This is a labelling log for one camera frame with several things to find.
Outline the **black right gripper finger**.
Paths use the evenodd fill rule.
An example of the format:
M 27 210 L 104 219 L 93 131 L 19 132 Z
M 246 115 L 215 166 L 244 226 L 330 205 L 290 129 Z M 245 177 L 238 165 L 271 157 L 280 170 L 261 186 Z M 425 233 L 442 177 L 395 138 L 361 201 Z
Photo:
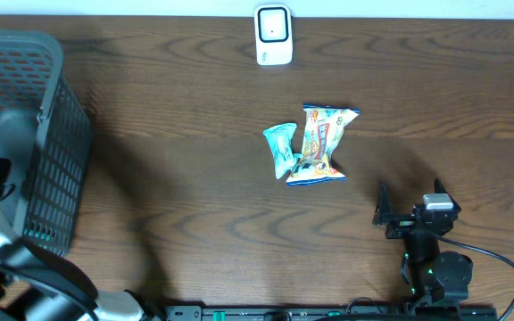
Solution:
M 393 209 L 386 185 L 378 186 L 377 206 L 372 219 L 373 225 L 385 225 L 393 218 Z
M 435 193 L 448 193 L 439 178 L 434 180 L 434 192 Z

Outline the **large yellow snack bag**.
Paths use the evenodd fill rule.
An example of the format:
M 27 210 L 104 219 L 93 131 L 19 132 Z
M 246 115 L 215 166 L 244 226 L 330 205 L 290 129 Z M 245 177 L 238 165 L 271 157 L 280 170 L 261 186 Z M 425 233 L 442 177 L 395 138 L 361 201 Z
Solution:
M 344 135 L 345 127 L 361 112 L 352 108 L 306 103 L 306 123 L 300 158 L 287 185 L 315 185 L 345 180 L 345 174 L 331 165 L 332 154 Z

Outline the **teal long snack packet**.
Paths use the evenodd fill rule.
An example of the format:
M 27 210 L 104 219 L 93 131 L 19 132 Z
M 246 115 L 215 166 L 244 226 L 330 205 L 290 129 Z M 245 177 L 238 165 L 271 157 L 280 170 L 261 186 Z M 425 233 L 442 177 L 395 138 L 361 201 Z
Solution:
M 276 179 L 280 179 L 297 164 L 299 154 L 295 155 L 292 148 L 296 129 L 296 123 L 284 123 L 263 131 L 274 160 Z

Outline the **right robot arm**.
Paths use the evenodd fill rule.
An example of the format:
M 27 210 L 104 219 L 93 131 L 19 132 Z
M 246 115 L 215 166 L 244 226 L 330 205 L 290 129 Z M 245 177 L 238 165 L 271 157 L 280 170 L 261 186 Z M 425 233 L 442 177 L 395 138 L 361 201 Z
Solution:
M 410 315 L 430 314 L 433 309 L 459 311 L 468 299 L 472 260 L 455 251 L 440 251 L 440 238 L 453 229 L 461 212 L 439 179 L 433 193 L 422 196 L 422 203 L 408 214 L 393 211 L 384 184 L 378 187 L 377 206 L 372 223 L 385 227 L 387 239 L 401 239 L 404 247 L 402 278 L 410 285 L 412 296 L 399 310 Z

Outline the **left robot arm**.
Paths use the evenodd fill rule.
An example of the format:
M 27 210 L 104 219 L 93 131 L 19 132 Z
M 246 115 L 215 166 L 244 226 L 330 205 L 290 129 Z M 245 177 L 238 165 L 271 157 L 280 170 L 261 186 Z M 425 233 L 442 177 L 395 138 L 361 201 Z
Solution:
M 0 158 L 0 198 L 11 163 Z M 0 320 L 163 320 L 132 291 L 102 292 L 74 264 L 18 236 L 0 209 Z

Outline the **white barcode scanner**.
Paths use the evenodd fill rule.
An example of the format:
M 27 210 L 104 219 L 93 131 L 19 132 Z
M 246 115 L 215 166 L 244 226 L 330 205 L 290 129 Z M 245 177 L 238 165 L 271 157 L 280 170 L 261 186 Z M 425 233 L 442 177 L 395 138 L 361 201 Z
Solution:
M 264 4 L 254 11 L 256 61 L 261 66 L 285 65 L 293 59 L 290 9 L 284 4 Z

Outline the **grey plastic mesh basket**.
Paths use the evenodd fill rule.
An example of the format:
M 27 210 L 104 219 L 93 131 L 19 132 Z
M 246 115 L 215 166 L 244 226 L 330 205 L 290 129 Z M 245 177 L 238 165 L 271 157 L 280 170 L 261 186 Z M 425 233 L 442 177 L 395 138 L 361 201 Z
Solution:
M 69 250 L 93 134 L 50 35 L 0 29 L 0 158 L 11 162 L 0 209 L 18 235 Z

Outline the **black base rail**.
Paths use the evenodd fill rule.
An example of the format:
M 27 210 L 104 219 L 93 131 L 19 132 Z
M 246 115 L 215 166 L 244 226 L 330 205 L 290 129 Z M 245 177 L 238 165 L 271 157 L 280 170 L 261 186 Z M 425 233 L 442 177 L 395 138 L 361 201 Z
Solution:
M 355 305 L 351 308 L 325 307 L 200 307 L 194 305 L 167 306 L 165 319 L 169 321 L 316 321 L 316 320 L 497 320 L 493 308 L 456 309 L 431 308 L 417 314 L 401 314 L 388 307 Z

